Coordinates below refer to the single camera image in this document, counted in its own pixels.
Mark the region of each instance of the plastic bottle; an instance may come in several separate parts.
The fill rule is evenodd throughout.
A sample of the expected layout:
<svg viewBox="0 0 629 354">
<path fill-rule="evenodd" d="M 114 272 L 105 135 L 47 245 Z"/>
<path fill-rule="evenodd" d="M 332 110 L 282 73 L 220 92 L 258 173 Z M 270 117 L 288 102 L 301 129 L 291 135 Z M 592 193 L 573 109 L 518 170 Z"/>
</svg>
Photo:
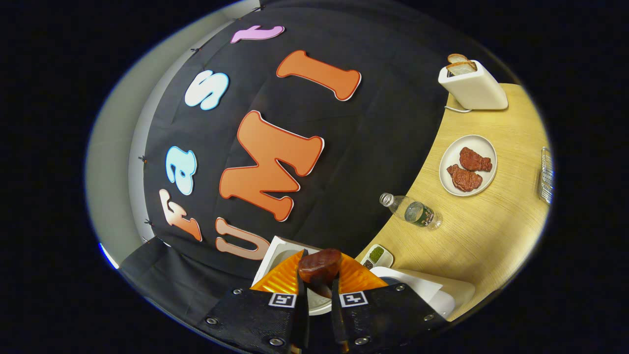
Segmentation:
<svg viewBox="0 0 629 354">
<path fill-rule="evenodd" d="M 441 226 L 441 214 L 423 205 L 406 195 L 396 195 L 383 193 L 380 196 L 380 204 L 388 207 L 393 215 L 402 220 L 419 227 L 426 227 L 428 230 L 436 230 Z"/>
</svg>

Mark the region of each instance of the white wall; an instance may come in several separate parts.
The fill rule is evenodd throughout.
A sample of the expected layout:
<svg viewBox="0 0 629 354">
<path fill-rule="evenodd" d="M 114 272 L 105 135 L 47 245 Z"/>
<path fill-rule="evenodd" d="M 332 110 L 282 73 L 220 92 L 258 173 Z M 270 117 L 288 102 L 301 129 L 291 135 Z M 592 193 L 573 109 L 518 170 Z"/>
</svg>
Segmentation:
<svg viewBox="0 0 629 354">
<path fill-rule="evenodd" d="M 118 264 L 154 237 L 148 218 L 142 163 L 148 128 L 166 86 L 215 33 L 259 6 L 244 0 L 188 25 L 144 55 L 104 103 L 87 148 L 86 197 L 100 242 Z"/>
</svg>

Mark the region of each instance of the bottle label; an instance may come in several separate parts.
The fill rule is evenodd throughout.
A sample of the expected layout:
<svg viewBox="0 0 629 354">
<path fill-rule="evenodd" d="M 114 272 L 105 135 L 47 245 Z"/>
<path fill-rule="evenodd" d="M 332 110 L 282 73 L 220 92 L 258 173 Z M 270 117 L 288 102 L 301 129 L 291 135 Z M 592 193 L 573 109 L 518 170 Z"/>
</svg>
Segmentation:
<svg viewBox="0 0 629 354">
<path fill-rule="evenodd" d="M 421 213 L 420 218 L 417 219 L 417 221 L 414 222 L 413 224 L 420 227 L 426 227 L 430 225 L 434 217 L 435 217 L 435 212 L 431 208 L 428 208 L 426 205 L 424 205 L 424 210 Z"/>
</svg>

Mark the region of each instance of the table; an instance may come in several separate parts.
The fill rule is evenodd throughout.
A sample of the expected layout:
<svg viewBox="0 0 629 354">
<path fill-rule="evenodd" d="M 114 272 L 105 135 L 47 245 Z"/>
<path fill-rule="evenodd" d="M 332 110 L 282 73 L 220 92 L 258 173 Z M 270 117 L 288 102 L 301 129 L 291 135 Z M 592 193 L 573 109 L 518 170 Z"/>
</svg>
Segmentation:
<svg viewBox="0 0 629 354">
<path fill-rule="evenodd" d="M 377 243 L 394 255 L 391 268 L 474 284 L 472 300 L 451 313 L 448 321 L 506 285 L 539 240 L 549 210 L 537 194 L 540 151 L 543 146 L 548 147 L 542 119 L 521 86 L 501 86 L 509 99 L 505 110 L 445 110 L 430 153 L 406 193 L 441 212 L 441 227 L 431 232 L 391 217 L 356 257 L 362 260 Z M 452 95 L 448 96 L 447 105 L 464 109 Z M 448 146 L 469 134 L 481 135 L 493 144 L 498 170 L 484 191 L 471 197 L 456 197 L 441 185 L 439 164 Z"/>
</svg>

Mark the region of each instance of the light blue letter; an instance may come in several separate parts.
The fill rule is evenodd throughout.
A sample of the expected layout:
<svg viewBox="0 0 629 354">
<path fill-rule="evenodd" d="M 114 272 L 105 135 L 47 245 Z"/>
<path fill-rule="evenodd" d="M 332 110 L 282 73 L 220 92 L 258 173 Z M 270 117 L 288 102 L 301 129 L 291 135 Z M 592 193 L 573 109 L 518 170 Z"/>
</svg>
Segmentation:
<svg viewBox="0 0 629 354">
<path fill-rule="evenodd" d="M 212 70 L 205 70 L 192 80 L 184 101 L 190 107 L 200 103 L 202 110 L 211 110 L 218 105 L 229 83 L 229 77 L 222 72 L 212 75 Z"/>
<path fill-rule="evenodd" d="M 173 146 L 166 153 L 166 176 L 184 195 L 192 193 L 192 175 L 196 172 L 196 156 L 192 150 L 184 152 Z"/>
</svg>

